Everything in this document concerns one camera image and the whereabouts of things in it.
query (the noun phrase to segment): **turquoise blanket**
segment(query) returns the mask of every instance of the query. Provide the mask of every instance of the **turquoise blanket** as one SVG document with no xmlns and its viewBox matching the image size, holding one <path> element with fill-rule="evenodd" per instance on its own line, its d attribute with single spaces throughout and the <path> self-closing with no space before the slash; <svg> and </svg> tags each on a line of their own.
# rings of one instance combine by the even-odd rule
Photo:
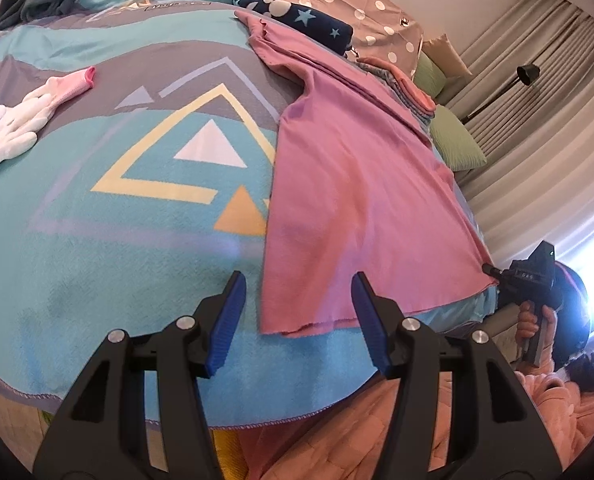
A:
<svg viewBox="0 0 594 480">
<path fill-rule="evenodd" d="M 227 1 L 79 0 L 80 14 L 0 35 L 0 103 L 97 66 L 94 88 L 0 165 L 6 394 L 55 408 L 107 332 L 157 332 L 234 269 L 248 298 L 225 366 L 200 381 L 211 426 L 304 416 L 374 373 L 359 330 L 257 331 L 277 123 L 301 88 L 255 56 Z M 419 317 L 445 330 L 494 300 L 491 288 Z M 153 376 L 146 392 L 157 420 Z"/>
</svg>

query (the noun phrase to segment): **white polka dot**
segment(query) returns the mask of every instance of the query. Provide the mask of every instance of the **white polka dot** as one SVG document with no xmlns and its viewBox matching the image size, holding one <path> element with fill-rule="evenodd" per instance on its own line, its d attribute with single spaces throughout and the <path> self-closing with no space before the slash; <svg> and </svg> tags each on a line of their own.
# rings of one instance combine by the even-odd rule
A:
<svg viewBox="0 0 594 480">
<path fill-rule="evenodd" d="M 268 6 L 269 12 L 275 18 L 285 15 L 285 13 L 287 13 L 290 10 L 290 8 L 291 3 L 284 0 L 275 0 Z"/>
</svg>

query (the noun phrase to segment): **person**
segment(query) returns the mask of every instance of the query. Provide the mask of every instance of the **person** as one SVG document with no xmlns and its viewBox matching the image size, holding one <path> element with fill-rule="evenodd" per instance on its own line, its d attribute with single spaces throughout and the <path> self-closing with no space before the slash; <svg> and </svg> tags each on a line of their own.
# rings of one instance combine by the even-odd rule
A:
<svg viewBox="0 0 594 480">
<path fill-rule="evenodd" d="M 516 377 L 535 403 L 566 468 L 594 436 L 594 352 L 581 353 L 555 371 L 552 347 L 557 315 L 548 306 L 542 308 L 548 325 L 540 366 L 522 362 Z M 519 346 L 538 330 L 533 311 L 529 303 L 520 305 L 516 331 Z M 398 386 L 399 381 L 374 378 L 328 413 L 311 417 L 312 425 L 307 430 L 305 420 L 273 427 L 273 440 L 283 443 L 282 452 L 275 450 L 272 458 L 260 446 L 256 446 L 256 452 L 245 452 L 250 480 L 370 480 L 388 431 Z M 446 463 L 451 404 L 451 375 L 442 373 L 429 470 Z M 245 431 L 240 434 L 242 444 Z"/>
</svg>

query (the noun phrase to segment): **metal screw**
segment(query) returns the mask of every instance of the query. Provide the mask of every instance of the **metal screw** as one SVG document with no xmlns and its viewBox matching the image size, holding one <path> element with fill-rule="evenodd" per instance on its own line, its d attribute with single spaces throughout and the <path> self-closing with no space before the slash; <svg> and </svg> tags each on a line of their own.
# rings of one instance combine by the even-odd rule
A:
<svg viewBox="0 0 594 480">
<path fill-rule="evenodd" d="M 475 332 L 472 333 L 472 340 L 475 341 L 475 343 L 477 344 L 484 344 L 488 342 L 488 334 L 486 332 L 484 332 L 484 330 L 475 330 Z"/>
<path fill-rule="evenodd" d="M 408 330 L 409 332 L 415 332 L 415 330 L 420 329 L 421 323 L 414 317 L 407 317 L 404 321 L 401 322 L 401 326 L 404 330 Z"/>
<path fill-rule="evenodd" d="M 111 343 L 120 343 L 123 341 L 123 338 L 126 337 L 126 333 L 123 330 L 113 330 L 108 334 L 108 340 Z"/>
<path fill-rule="evenodd" d="M 192 327 L 195 326 L 195 318 L 192 316 L 182 316 L 179 319 L 177 319 L 177 322 L 175 323 L 177 325 L 177 328 L 180 330 L 190 330 Z"/>
</svg>

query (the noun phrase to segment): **beige pillow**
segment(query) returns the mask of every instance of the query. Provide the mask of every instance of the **beige pillow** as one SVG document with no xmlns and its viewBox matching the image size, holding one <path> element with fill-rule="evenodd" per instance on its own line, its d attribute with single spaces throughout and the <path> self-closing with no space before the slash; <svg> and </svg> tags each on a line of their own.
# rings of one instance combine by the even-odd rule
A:
<svg viewBox="0 0 594 480">
<path fill-rule="evenodd" d="M 424 41 L 421 50 L 433 60 L 446 77 L 472 75 L 445 34 L 441 38 Z"/>
</svg>

